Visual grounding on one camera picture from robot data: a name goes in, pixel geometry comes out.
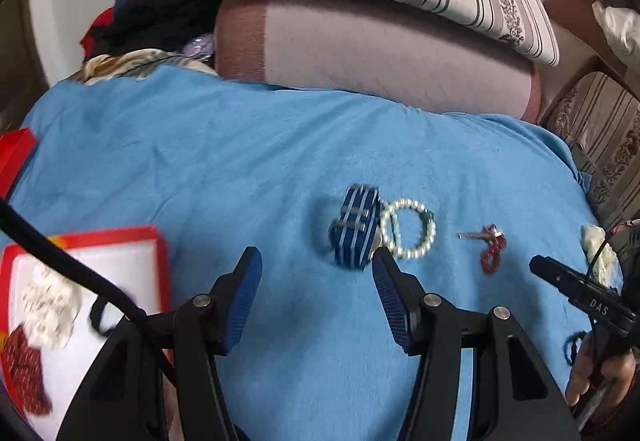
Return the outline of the person's right hand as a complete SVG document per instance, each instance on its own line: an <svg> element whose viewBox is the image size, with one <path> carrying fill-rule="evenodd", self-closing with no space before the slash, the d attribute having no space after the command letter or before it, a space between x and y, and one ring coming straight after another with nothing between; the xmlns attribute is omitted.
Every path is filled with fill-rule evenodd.
<svg viewBox="0 0 640 441"><path fill-rule="evenodd" d="M575 406L589 390L590 383L592 383L593 367L591 334L587 334L582 340L575 363L570 370L570 379L565 388L565 400L569 406ZM631 352L610 357L603 362L601 375L604 379L613 379L614 385L600 403L597 409L598 414L608 413L624 401L634 380L635 372L636 359Z"/></svg>

